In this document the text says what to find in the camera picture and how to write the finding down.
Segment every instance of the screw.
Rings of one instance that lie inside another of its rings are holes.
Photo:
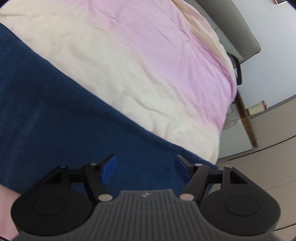
[[[194,199],[194,196],[189,193],[183,193],[179,196],[179,198],[184,201],[192,201]]]
[[[112,195],[110,194],[101,194],[98,196],[98,200],[101,202],[109,202],[113,199]]]

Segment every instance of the bed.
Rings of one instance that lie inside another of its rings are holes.
[[[114,153],[107,186],[115,196],[167,188],[178,195],[176,155],[216,168],[237,91],[225,49],[243,62],[260,46],[231,1],[198,2],[1,7],[0,183],[22,193],[56,166],[79,168]],[[218,14],[221,7],[234,14]]]

